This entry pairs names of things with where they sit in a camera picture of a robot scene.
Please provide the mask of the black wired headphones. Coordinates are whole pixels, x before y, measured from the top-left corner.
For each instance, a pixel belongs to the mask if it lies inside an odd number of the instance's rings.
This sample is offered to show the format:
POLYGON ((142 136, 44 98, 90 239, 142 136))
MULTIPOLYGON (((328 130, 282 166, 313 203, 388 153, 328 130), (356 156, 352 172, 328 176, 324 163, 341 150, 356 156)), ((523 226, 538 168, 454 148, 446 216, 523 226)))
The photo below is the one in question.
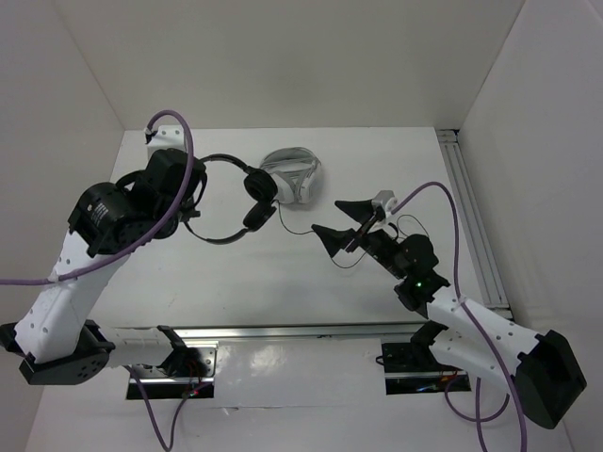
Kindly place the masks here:
MULTIPOLYGON (((192 233, 196 238, 211 245, 230 245, 240 240, 246 234, 258 231, 272 215, 274 215, 274 213, 279 213, 281 211, 280 204, 276 200, 277 185, 265 171, 245 165, 240 159, 227 154, 211 154, 202 161, 204 163, 211 161, 226 162, 244 170, 246 173, 246 178, 244 180, 245 189, 248 194, 256 200, 256 205, 244 218, 243 228, 237 233, 224 238, 207 238, 194 233, 193 229, 190 226, 187 226, 187 231, 192 233)), ((358 244, 357 249, 362 249, 362 241, 367 234, 374 233, 370 231, 372 226, 369 226, 368 224, 360 225, 360 228, 355 231, 358 244)))

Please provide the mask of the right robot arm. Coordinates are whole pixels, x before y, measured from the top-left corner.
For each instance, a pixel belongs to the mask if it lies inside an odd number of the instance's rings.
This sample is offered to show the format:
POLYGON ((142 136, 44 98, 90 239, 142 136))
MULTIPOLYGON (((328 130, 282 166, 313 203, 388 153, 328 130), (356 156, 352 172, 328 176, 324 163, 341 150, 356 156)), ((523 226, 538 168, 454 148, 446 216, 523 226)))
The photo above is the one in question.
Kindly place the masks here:
POLYGON ((472 299, 456 295, 435 272, 439 260, 431 240, 411 234, 403 240, 379 225, 383 209, 372 201, 336 202, 359 223, 337 231, 313 225, 326 251, 364 250, 399 280, 395 292, 403 306, 425 318, 413 338, 411 357, 422 369, 438 363, 463 369, 502 390, 514 388, 523 413, 536 425, 553 429, 587 386, 576 356, 560 333, 524 328, 472 299))

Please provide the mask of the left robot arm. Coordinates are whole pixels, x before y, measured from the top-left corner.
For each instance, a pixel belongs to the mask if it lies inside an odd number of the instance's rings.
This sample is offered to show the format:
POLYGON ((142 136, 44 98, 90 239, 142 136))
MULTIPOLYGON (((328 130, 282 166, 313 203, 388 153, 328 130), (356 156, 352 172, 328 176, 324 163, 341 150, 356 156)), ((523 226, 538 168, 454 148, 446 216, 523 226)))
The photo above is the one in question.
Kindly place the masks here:
POLYGON ((85 190, 68 218, 53 273, 29 312, 1 327, 1 344, 21 357, 30 385, 78 385, 108 367, 185 373, 199 360, 173 328, 102 327, 90 312, 134 249, 175 233, 194 207, 205 166, 177 149, 156 151, 145 169, 85 190))

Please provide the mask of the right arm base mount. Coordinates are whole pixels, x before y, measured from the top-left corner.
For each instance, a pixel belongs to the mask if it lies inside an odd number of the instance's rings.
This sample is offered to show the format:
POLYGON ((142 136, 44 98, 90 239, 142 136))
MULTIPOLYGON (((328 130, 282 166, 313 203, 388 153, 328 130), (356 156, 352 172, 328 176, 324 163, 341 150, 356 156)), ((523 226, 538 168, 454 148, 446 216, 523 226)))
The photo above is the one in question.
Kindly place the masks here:
POLYGON ((375 362, 383 368, 388 396, 443 393, 449 383, 451 392, 470 391, 465 371, 437 363, 410 342, 382 343, 375 362))

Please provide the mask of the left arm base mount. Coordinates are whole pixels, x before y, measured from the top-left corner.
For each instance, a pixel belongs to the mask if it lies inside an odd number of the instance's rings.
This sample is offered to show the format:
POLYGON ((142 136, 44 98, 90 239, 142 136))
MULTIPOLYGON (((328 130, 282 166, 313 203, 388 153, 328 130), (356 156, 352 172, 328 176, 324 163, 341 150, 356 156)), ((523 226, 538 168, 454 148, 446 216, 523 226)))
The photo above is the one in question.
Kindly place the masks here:
POLYGON ((171 374, 148 364, 132 366, 150 400, 178 400, 184 394, 191 399, 214 397, 219 342, 195 340, 187 347, 193 349, 192 355, 171 374))

